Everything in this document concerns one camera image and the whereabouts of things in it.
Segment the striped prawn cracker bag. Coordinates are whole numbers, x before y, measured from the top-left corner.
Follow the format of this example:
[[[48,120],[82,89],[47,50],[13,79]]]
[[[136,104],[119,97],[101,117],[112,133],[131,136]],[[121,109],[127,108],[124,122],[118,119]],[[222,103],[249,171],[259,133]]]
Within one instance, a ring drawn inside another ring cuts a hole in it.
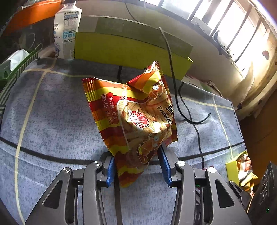
[[[162,144],[177,141],[173,103],[159,62],[125,84],[90,77],[82,85],[100,136],[115,159],[120,186],[128,187]]]

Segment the yellow-green cardboard tray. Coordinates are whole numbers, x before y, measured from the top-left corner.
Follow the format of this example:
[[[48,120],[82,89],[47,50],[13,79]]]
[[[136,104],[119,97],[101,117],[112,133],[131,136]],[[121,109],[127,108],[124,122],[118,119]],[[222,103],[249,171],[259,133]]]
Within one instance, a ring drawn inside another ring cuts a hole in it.
[[[229,162],[227,162],[225,164],[226,165],[226,170],[227,170],[228,181],[233,181],[237,185],[239,185],[239,171],[238,171],[237,160],[243,154],[247,155],[248,153],[245,150],[245,151],[239,153],[238,155],[236,155],[235,157],[233,157]]]

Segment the white label drink bottle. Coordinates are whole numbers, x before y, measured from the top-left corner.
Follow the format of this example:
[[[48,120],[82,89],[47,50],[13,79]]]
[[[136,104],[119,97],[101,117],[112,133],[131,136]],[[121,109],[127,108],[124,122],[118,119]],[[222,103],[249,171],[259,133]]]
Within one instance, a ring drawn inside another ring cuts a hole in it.
[[[63,8],[55,14],[53,39],[56,58],[74,58],[76,33],[81,14],[82,9],[76,6],[76,1],[65,1]]]

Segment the spotted cream curtain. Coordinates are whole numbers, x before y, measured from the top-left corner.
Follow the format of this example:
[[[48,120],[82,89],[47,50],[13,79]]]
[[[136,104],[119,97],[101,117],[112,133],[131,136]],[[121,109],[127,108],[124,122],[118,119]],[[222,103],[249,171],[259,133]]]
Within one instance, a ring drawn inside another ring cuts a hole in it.
[[[228,96],[237,117],[257,117],[276,90],[276,37],[267,30],[261,45],[254,52],[246,77]]]

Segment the green striped tissue box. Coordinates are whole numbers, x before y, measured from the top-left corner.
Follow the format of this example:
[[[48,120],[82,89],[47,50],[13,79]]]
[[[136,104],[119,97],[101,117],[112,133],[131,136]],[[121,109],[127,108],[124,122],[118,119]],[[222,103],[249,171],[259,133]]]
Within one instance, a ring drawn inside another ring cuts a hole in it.
[[[28,53],[25,49],[17,50],[6,61],[1,63],[1,111],[7,102],[12,87],[17,79],[34,60],[38,59],[38,53],[43,45]]]

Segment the white orange snack bag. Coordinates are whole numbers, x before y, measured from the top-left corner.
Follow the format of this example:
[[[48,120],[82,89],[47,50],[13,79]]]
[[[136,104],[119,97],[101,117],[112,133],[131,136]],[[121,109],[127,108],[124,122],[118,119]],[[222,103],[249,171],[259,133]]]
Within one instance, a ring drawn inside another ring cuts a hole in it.
[[[237,168],[239,181],[245,179],[246,176],[248,176],[248,174],[253,171],[250,157],[247,154],[242,154],[239,156],[237,159]]]

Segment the golden chip bag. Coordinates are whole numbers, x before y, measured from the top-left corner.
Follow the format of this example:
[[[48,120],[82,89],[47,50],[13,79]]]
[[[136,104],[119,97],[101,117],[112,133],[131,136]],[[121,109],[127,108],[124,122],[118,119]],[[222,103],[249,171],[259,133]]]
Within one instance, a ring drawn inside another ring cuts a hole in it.
[[[242,181],[240,181],[240,187],[250,195],[253,194],[254,181],[258,179],[258,177],[250,172]]]

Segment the yellow-green box at window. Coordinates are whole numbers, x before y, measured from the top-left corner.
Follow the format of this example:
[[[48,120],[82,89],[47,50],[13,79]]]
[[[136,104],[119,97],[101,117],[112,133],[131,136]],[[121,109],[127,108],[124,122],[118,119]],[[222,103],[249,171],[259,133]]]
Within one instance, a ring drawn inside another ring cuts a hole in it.
[[[182,80],[193,64],[193,46],[158,28],[109,16],[82,16],[75,58],[144,69],[158,61],[163,72]]]

